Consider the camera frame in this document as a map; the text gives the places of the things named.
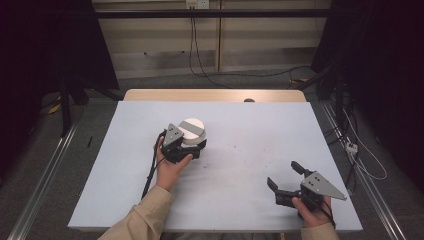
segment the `white cylindrical object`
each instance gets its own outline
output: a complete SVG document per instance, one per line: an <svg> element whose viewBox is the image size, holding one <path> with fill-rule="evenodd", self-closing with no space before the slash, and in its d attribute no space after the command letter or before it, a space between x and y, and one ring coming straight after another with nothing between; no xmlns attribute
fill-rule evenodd
<svg viewBox="0 0 424 240"><path fill-rule="evenodd" d="M205 125L197 118L188 118L180 123L178 128L184 133L183 143L193 146L206 138Z"/></svg>

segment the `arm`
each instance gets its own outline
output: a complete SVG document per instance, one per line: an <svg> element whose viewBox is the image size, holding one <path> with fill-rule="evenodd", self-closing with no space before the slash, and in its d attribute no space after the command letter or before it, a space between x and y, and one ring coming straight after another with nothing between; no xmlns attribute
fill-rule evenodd
<svg viewBox="0 0 424 240"><path fill-rule="evenodd" d="M182 170L190 163L193 156L187 155L181 162L168 162L162 154L163 138L159 140L156 149L157 180L139 205L134 206L130 213L113 225L101 237L101 240L119 239L159 239L163 223L172 203L171 189L174 187Z"/></svg>
<svg viewBox="0 0 424 240"><path fill-rule="evenodd" d="M324 196L324 201L327 204L323 204L322 208L327 211L327 213L331 214L331 209L329 209L329 206L331 206L331 198ZM305 204L296 197L292 199L292 202L305 221L305 227L301 229L303 240L339 239L334 227L330 223L330 220L321 211L316 210L314 212L310 212Z"/></svg>

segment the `aluminum rail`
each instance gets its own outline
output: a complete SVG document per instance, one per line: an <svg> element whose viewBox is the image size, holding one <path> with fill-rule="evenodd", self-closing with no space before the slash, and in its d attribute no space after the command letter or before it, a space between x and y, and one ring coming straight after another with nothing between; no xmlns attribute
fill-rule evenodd
<svg viewBox="0 0 424 240"><path fill-rule="evenodd" d="M96 10L40 11L43 16L72 18L95 17L98 19L125 18L325 18L331 16L353 17L360 15L352 10L331 9L176 9L176 10Z"/></svg>

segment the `wall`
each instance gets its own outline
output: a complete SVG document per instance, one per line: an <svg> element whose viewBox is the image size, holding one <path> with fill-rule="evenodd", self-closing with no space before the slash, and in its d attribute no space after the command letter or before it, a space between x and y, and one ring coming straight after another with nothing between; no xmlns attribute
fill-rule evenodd
<svg viewBox="0 0 424 240"><path fill-rule="evenodd" d="M95 9L185 9L185 1L93 0ZM211 9L328 8L330 0L211 0ZM118 79L190 73L190 19L100 19ZM206 72L281 69L310 64L323 18L196 19L199 56ZM196 45L192 66L200 72Z"/></svg>

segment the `gray floor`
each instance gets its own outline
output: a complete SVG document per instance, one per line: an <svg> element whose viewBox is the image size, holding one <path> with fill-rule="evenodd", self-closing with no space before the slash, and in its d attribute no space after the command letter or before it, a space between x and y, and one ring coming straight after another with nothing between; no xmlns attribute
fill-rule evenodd
<svg viewBox="0 0 424 240"><path fill-rule="evenodd" d="M278 72L279 70L250 71L249 73ZM307 69L301 69L295 70L292 75L294 79L308 78L313 76L313 73ZM289 83L288 74L266 78L215 76L211 79L240 89L284 89ZM131 88L219 88L207 79L193 75L121 80L120 85L122 92ZM72 106L74 116L82 114L81 121L28 232L27 239L96 239L100 236L100 233L83 233L67 228L68 221L79 198L78 193L84 187L116 108L116 102L91 91L89 91L89 95L91 98L87 106ZM310 87L305 95L314 109L322 131L331 129L322 104L316 98L314 88ZM16 160L13 170L3 178L3 186L0 189L0 239L7 239L9 236L58 144L61 133L60 112L51 115L47 115L45 112L46 109L40 113L34 133L28 141L25 151ZM375 181L375 184L399 221L407 239L424 239L424 229L422 228L424 225L423 194L397 168L389 152L377 143L372 128L367 123L366 118L361 115L360 108L356 109L355 114L359 120L361 140L381 160L388 172L386 180ZM334 134L329 136L327 141L333 140L334 137ZM341 145L335 143L330 145L329 148L342 177L346 178L349 163ZM361 148L360 154L369 172L380 176L382 174L381 169L373 158L361 151ZM351 198L364 230L354 233L341 233L340 238L391 239L359 180ZM236 239L240 236L218 235L218 237ZM286 239L300 239L300 236L298 232L286 233Z"/></svg>

